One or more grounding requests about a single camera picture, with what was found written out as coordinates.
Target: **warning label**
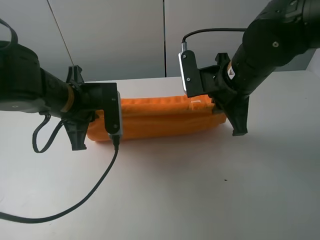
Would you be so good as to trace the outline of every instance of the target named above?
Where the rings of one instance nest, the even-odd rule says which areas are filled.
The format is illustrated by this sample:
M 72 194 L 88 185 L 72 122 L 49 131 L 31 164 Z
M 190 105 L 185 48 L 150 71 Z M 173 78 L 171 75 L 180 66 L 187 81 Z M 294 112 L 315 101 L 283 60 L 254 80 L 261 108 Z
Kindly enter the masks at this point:
M 232 62 L 230 61 L 229 62 L 229 65 L 228 65 L 228 76 L 230 78 L 230 80 L 234 79 L 236 73 L 234 71 L 234 69 L 232 68 Z

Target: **crumpled orange fabric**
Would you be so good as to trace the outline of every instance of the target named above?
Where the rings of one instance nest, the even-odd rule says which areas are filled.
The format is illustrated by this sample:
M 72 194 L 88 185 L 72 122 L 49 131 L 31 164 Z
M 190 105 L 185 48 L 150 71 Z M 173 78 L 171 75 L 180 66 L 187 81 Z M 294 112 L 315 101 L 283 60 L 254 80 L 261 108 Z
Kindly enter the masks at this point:
M 171 96 L 121 99 L 123 139 L 141 139 L 191 134 L 226 122 L 224 113 L 212 114 L 208 96 Z M 91 122 L 87 136 L 93 141 L 110 140 L 103 110 Z

